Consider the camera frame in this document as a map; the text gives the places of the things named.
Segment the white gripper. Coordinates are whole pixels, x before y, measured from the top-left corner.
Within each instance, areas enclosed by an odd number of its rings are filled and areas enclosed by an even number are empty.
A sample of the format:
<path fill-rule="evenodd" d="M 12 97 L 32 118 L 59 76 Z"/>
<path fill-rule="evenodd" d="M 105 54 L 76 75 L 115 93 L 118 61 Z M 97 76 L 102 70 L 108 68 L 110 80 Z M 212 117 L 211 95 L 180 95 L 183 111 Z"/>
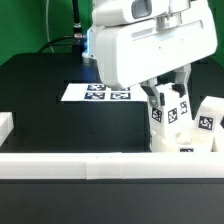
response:
<path fill-rule="evenodd" d="M 182 24 L 174 28 L 158 31 L 155 22 L 148 20 L 105 28 L 96 39 L 101 81 L 115 89 L 140 83 L 148 105 L 156 109 L 165 105 L 165 98 L 154 77 L 175 69 L 172 89 L 182 98 L 188 93 L 189 63 L 213 54 L 216 49 L 214 19 L 207 6 L 186 10 L 182 13 Z"/>

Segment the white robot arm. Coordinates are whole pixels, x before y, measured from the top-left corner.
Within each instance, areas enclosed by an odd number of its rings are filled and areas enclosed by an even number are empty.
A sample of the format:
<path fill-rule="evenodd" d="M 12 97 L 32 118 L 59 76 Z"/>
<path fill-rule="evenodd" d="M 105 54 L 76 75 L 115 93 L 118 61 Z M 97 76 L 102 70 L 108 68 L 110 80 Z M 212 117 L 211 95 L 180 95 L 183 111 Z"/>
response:
<path fill-rule="evenodd" d="M 154 107 L 164 104 L 157 78 L 177 72 L 174 87 L 185 95 L 190 64 L 218 46 L 208 0 L 92 0 L 85 61 L 101 82 L 121 90 L 139 84 Z"/>

